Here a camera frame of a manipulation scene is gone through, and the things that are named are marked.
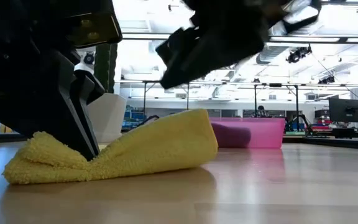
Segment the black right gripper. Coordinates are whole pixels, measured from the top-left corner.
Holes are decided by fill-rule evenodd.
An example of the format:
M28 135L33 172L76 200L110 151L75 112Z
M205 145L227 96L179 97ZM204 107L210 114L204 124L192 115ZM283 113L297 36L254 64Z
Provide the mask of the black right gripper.
M262 51L288 0L190 0L192 26L179 28L155 51L167 65L164 89L197 80Z

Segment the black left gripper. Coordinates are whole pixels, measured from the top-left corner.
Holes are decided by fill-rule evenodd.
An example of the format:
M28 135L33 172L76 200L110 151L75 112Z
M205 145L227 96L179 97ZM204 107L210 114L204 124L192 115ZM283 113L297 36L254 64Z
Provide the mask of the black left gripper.
M105 89L77 70L80 49L114 41L111 1L0 1L0 123L99 154L87 105Z

